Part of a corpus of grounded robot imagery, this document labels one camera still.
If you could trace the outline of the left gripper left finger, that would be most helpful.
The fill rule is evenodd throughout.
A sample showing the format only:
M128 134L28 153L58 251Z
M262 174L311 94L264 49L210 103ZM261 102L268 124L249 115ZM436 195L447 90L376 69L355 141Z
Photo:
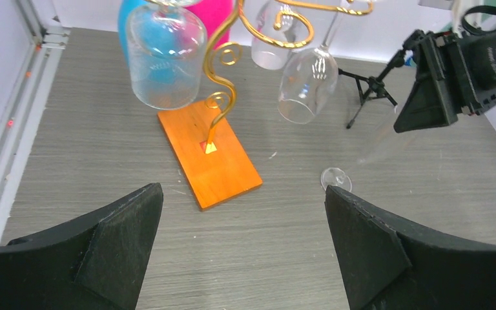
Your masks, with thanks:
M162 208L150 183L0 246L0 309L135 309Z

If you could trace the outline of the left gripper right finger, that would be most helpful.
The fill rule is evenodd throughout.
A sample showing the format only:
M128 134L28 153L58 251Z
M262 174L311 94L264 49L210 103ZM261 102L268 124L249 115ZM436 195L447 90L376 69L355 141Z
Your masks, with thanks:
M325 196L351 309L496 309L496 245L426 227L340 187Z

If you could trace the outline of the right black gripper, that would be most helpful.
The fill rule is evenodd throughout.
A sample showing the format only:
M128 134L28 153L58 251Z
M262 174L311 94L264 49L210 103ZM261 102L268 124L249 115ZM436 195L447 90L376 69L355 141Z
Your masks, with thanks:
M496 29L462 25L467 37L416 30L406 40L417 71L395 132L448 127L459 114L482 115L496 105Z

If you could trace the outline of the clear champagne flute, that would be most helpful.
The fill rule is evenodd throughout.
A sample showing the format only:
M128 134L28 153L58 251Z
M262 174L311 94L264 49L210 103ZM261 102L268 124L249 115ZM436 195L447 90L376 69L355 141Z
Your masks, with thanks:
M320 175L320 183L323 189L328 186L340 187L351 192L353 182L351 174L357 169L371 163L384 161L402 152L417 136L415 131L398 133L393 128L404 104L400 103L394 107L375 127L371 134L363 142L356 160L343 169L340 167L328 167Z

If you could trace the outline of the clear round wine glass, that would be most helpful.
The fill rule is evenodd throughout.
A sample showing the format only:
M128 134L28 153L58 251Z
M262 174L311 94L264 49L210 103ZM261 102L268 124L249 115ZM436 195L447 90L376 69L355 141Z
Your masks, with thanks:
M278 111L284 119L307 124L325 107L338 82L338 65L329 51L342 18L333 16L322 42L297 52L286 64L279 89Z

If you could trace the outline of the clear tumbler wine glass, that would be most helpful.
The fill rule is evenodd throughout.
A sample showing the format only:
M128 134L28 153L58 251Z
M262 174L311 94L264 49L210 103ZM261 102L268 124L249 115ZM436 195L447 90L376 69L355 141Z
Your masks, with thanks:
M147 106L177 110L198 95L207 30L192 1L146 1L125 23L130 82Z

